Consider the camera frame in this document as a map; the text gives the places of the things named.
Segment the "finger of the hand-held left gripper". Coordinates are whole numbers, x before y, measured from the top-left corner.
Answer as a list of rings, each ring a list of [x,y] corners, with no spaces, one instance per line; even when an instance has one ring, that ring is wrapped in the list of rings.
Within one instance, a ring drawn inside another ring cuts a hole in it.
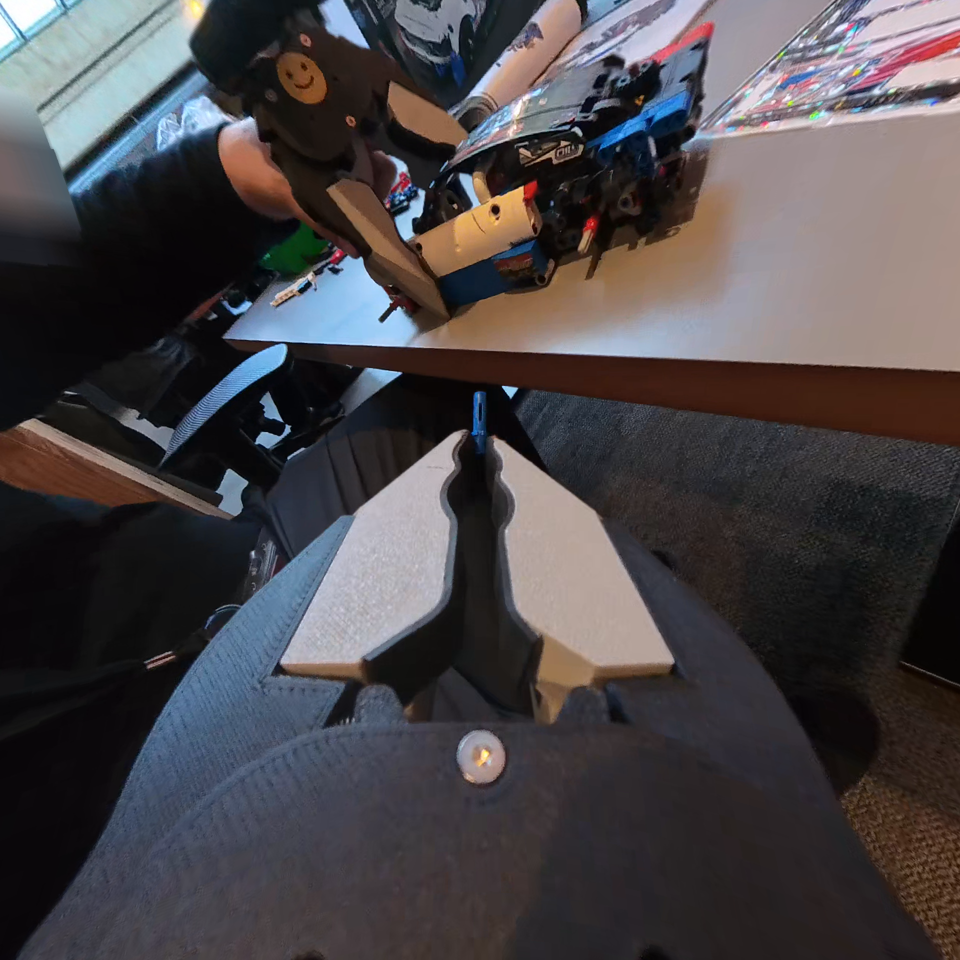
[[[403,241],[373,189],[362,181],[342,179],[327,188],[327,195],[366,246],[363,258],[370,276],[383,286],[396,288],[428,313],[449,319],[450,311],[436,281]]]
[[[450,159],[469,137],[446,110],[392,80],[388,86],[388,139],[419,159]]]

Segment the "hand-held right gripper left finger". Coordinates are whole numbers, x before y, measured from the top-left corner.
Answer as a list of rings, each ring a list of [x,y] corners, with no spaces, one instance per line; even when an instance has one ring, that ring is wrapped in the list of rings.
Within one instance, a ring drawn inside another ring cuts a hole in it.
[[[459,643],[449,492],[469,440],[452,433],[349,519],[279,660],[286,674],[382,685],[410,702],[448,668]]]

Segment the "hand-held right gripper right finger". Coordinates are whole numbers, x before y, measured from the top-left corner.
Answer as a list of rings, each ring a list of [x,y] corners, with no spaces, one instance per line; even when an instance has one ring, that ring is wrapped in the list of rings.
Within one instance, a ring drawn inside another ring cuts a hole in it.
[[[541,644],[536,718],[556,720],[578,688],[669,674],[674,656],[599,514],[503,440],[492,468],[507,609]]]

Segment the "pile of toy bricks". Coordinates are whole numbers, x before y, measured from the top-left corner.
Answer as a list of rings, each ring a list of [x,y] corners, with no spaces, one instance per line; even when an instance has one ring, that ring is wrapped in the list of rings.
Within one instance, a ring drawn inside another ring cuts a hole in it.
[[[301,222],[306,223],[317,234],[325,237],[331,243],[330,249],[332,252],[328,252],[320,260],[318,267],[314,266],[311,269],[312,277],[318,277],[324,270],[336,273],[340,270],[339,264],[346,257],[361,259],[359,247],[330,233],[329,230],[310,218],[306,211],[298,205],[292,188],[285,179],[276,177],[274,186],[276,196],[273,201],[277,205],[275,215],[281,216],[282,212],[291,212]],[[392,236],[396,227],[394,215],[409,208],[409,202],[413,199],[414,193],[416,193],[416,187],[413,186],[409,175],[406,172],[400,174],[396,184],[390,188],[387,198],[383,202],[390,227],[387,233],[381,235],[377,241],[381,246],[390,241],[392,244],[391,251],[384,248],[381,250],[382,257],[377,254],[370,262],[364,261],[369,276],[383,287],[390,298],[390,306],[380,318],[381,322],[397,309],[401,309],[413,317],[422,308],[408,291],[401,287],[401,282],[410,280],[413,276],[410,271],[413,271],[421,279],[425,277],[423,265],[416,252],[411,249],[407,242],[403,241],[401,236]]]

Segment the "toy brick car model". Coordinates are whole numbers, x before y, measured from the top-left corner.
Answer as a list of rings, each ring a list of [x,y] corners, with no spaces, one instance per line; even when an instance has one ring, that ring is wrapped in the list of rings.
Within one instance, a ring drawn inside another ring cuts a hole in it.
[[[449,317],[589,272],[627,227],[654,232],[683,186],[714,36],[706,21],[641,59],[608,52],[531,88],[477,126],[424,190],[408,245],[440,306],[389,287],[390,308]]]

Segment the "holographic sticker sheet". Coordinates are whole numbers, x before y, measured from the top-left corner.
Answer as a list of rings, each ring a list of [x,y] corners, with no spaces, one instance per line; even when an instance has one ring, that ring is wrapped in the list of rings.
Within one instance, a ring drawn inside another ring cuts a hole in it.
[[[957,1],[831,2],[700,132],[750,135],[958,108]]]

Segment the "person's left hand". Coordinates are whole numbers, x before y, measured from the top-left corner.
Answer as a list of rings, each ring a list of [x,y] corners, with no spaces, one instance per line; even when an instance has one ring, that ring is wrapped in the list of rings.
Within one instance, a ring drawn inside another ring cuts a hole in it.
[[[361,258],[350,241],[329,232],[301,209],[289,182],[272,160],[269,147],[259,138],[253,117],[222,126],[217,144],[222,171],[248,209],[275,222],[297,219],[349,257]]]

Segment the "toy car set box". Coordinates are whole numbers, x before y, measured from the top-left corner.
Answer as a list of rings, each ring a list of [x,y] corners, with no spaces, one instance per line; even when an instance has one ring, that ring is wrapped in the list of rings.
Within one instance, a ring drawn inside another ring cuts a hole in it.
[[[367,45],[442,95],[468,90],[534,12],[537,1],[347,1]]]

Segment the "green storage bin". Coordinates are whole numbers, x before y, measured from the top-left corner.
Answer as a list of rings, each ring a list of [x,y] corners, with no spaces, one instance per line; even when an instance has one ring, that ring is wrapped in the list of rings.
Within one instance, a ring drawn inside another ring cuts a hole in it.
[[[281,277],[293,278],[312,269],[327,255],[330,246],[329,239],[300,222],[295,232],[260,258],[259,265]]]

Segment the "clear plastic bag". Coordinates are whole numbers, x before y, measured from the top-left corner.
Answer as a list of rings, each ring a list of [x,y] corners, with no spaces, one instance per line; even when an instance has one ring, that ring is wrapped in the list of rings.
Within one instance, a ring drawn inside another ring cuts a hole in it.
[[[222,108],[207,95],[187,101],[159,120],[155,132],[155,149],[165,151],[186,137],[232,121]]]

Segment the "open instruction booklet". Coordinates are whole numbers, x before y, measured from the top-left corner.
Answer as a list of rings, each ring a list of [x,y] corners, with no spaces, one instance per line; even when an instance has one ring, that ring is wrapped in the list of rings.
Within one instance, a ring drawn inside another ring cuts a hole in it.
[[[640,63],[670,45],[709,1],[544,2],[468,94],[451,108],[486,117],[527,90],[616,56]]]

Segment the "wooden panel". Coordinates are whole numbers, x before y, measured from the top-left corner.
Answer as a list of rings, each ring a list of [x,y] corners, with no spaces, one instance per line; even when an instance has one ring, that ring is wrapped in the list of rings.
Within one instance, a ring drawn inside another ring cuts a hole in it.
[[[231,515],[146,469],[30,419],[1,434],[1,480],[46,496],[106,507],[168,503],[199,515]]]

